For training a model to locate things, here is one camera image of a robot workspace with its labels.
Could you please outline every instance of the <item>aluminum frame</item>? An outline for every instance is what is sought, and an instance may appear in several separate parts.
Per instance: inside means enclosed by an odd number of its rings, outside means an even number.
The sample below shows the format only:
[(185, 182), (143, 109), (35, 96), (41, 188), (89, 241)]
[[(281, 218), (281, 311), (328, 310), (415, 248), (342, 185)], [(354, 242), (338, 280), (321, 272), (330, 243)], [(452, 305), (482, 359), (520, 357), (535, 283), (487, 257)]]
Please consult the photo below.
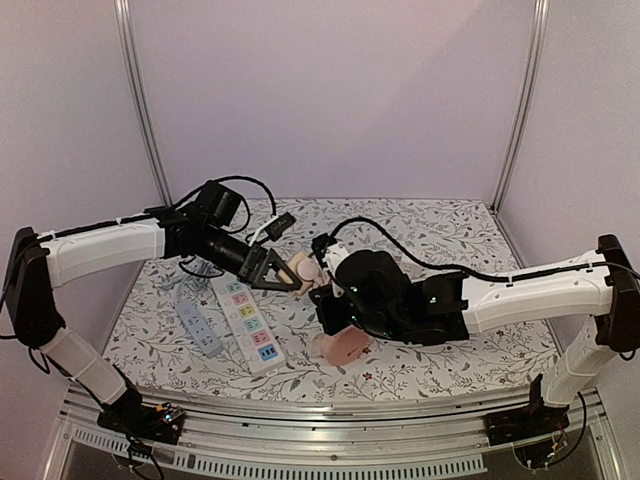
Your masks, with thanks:
[(164, 205), (171, 205), (171, 191), (169, 182), (164, 171), (162, 159), (160, 158), (160, 150), (156, 142), (151, 115), (149, 114), (149, 106), (147, 97), (144, 93), (142, 82), (142, 74), (140, 72), (140, 62), (136, 51), (136, 44), (133, 35), (133, 24), (131, 21), (131, 10), (129, 9), (129, 0), (115, 0), (116, 21), (118, 24), (118, 32), (120, 34), (120, 44), (122, 46), (122, 55), (129, 80), (129, 88), (133, 104), (140, 125), (140, 133), (142, 141), (147, 152), (151, 173), (160, 195), (160, 200)]
[[(397, 472), (405, 468), (413, 474), (419, 468), (460, 465), (478, 455), (510, 449), (511, 444), (489, 445), (482, 417), (491, 411), (523, 405), (528, 398), (526, 387), (463, 395), (455, 398), (456, 404), (451, 404), (450, 398), (434, 398), (373, 405), (309, 405), (188, 396), (151, 389), (142, 392), (147, 404), (171, 400), (188, 412), (180, 443), (176, 447), (155, 446), (158, 461), (167, 468), (201, 475), (209, 474), (207, 469), (213, 475), (225, 466), (228, 471), (266, 468), (289, 472), (291, 478), (303, 478), (304, 472), (333, 472), (335, 479), (346, 478), (342, 472), (349, 471), (354, 472), (355, 478), (365, 478), (367, 472), (374, 471), (395, 471), (399, 475)], [(585, 399), (602, 475), (606, 480), (624, 479), (597, 391), (585, 392)], [(45, 480), (61, 478), (71, 442), (79, 441), (78, 432), (84, 438), (89, 432), (92, 443), (85, 444), (121, 453), (122, 445), (118, 443), (124, 437), (99, 429), (95, 424), (98, 412), (84, 390), (70, 387), (60, 412), (60, 427)], [(571, 405), (569, 418), (569, 431), (581, 428), (583, 412), (577, 400)], [(91, 438), (91, 434), (105, 438)], [(185, 464), (189, 458), (191, 466)]]
[(509, 138), (505, 161), (502, 165), (502, 170), (498, 179), (498, 185), (493, 195), (491, 206), (489, 207), (489, 209), (492, 212), (495, 212), (496, 215), (500, 214), (507, 197), (509, 185), (511, 184), (511, 179), (513, 177), (513, 171), (518, 159), (518, 152), (520, 151), (520, 145), (527, 125), (529, 111), (531, 110), (531, 102), (533, 99), (536, 78), (538, 76), (540, 58), (542, 57), (542, 47), (544, 45), (548, 15), (549, 0), (536, 0), (533, 15), (533, 26), (531, 28), (531, 41), (529, 43), (529, 55), (527, 58), (522, 91), (520, 92), (520, 102), (518, 104), (513, 129), (511, 130), (511, 137)]

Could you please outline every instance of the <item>lavender wall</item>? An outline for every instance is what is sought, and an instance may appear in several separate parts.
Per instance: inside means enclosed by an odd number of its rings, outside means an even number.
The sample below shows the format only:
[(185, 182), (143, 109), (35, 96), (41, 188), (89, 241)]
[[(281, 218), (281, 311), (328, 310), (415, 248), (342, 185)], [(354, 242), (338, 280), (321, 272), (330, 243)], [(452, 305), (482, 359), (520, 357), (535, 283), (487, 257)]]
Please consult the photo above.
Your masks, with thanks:
[[(158, 202), (140, 140), (111, 0), (0, 4), (0, 269), (14, 232), (61, 229)], [(56, 295), (69, 325), (106, 339), (132, 267)], [(0, 332), (11, 331), (3, 313)], [(66, 382), (0, 344), (0, 477), (36, 477)]]
[(490, 200), (533, 7), (132, 2), (172, 190), (244, 173), (279, 196)]
[[(531, 116), (503, 219), (528, 263), (619, 236), (640, 268), (640, 4), (552, 2)], [(556, 322), (565, 343), (579, 323)], [(640, 361), (597, 380), (629, 478), (640, 478)]]

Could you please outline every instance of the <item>patterned tablecloth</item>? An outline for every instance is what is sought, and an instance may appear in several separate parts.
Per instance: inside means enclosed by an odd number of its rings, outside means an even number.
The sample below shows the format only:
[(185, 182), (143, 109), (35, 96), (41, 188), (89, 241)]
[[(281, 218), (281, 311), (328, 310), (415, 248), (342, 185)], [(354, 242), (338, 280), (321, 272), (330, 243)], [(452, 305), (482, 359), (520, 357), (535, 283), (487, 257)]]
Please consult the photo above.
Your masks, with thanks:
[[(269, 207), (259, 200), (250, 205), (255, 227), (268, 217)], [(341, 220), (363, 215), (380, 222), (409, 249), (423, 250), (432, 262), (459, 262), (486, 272), (516, 268), (480, 202), (282, 200), (278, 208), (297, 219), (275, 247), (285, 259), (301, 249), (308, 251), (314, 236)], [(399, 258), (399, 252), (367, 225), (349, 226), (340, 237), (354, 250), (387, 249)], [(200, 307), (224, 344), (219, 356), (207, 359), (191, 340), (174, 311), (176, 294)], [(105, 356), (146, 387), (300, 402), (419, 399), (487, 391), (523, 385), (556, 360), (547, 326), (533, 322), (436, 347), (374, 339), (358, 361), (333, 367), (309, 356), (309, 340), (321, 329), (308, 298), (260, 291), (254, 297), (287, 355), (286, 367), (272, 376), (251, 375), (208, 281), (185, 276), (176, 260), (145, 264)]]

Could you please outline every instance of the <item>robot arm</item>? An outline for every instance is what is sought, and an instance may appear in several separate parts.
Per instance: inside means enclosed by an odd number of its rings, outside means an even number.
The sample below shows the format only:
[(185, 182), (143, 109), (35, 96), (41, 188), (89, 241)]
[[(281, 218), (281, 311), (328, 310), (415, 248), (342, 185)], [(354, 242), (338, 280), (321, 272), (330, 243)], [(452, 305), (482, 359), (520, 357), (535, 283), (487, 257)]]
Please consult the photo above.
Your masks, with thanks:
[(568, 426), (579, 390), (618, 353), (640, 348), (640, 290), (613, 235), (600, 237), (597, 250), (501, 274), (501, 282), (454, 272), (412, 283), (386, 252), (350, 254), (326, 235), (313, 249), (332, 279), (310, 292), (330, 335), (355, 325), (383, 339), (439, 345), (516, 322), (589, 315), (557, 364), (532, 382), (529, 405), (485, 418), (491, 444)]
[[(238, 194), (210, 181), (193, 202), (180, 208), (152, 208), (125, 220), (58, 234), (38, 236), (31, 228), (21, 229), (14, 240), (4, 286), (16, 338), (40, 350), (80, 382), (107, 412), (103, 423), (162, 441), (163, 432), (157, 438), (158, 432), (149, 431), (145, 419), (151, 415), (155, 424), (157, 415), (141, 405), (142, 398), (135, 387), (91, 345), (66, 328), (56, 310), (53, 289), (117, 265), (186, 255), (211, 261), (254, 288), (300, 288), (300, 280), (275, 251), (257, 243), (250, 246), (223, 229), (231, 223), (240, 203)], [(281, 220), (271, 224), (278, 225), (278, 229), (267, 231), (272, 239), (292, 223), (288, 214), (277, 218)], [(283, 283), (266, 279), (270, 270), (280, 269), (293, 280)], [(169, 429), (170, 442), (177, 436), (175, 430)]]

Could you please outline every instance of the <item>white power strip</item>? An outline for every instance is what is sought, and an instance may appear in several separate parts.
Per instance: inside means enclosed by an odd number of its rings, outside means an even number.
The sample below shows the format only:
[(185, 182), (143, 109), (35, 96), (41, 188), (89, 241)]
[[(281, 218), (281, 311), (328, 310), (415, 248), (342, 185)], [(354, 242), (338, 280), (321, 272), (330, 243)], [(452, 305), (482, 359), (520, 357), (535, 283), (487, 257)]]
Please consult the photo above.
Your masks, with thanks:
[(251, 373), (262, 375), (283, 366), (284, 352), (249, 288), (229, 274), (211, 279), (211, 284)]

